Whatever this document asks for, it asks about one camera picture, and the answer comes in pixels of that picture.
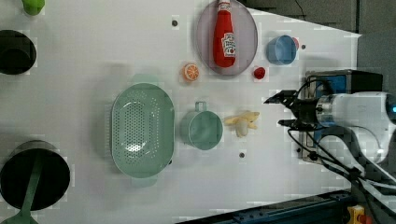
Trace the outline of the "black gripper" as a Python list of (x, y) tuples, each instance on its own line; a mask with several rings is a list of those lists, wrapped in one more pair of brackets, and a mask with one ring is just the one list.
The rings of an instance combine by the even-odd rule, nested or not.
[(296, 119), (281, 119), (278, 124), (294, 131), (314, 131), (318, 125), (316, 106), (318, 99), (299, 99), (297, 91), (283, 90), (271, 96), (266, 104), (289, 106)]

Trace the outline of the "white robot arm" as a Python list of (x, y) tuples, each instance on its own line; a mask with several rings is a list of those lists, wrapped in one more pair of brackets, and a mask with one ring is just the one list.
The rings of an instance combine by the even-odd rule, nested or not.
[(281, 91), (266, 100), (293, 119), (278, 122), (304, 133), (330, 171), (344, 176), (386, 213), (395, 215), (395, 175), (381, 166), (395, 145), (395, 97), (382, 91), (327, 93), (301, 99)]

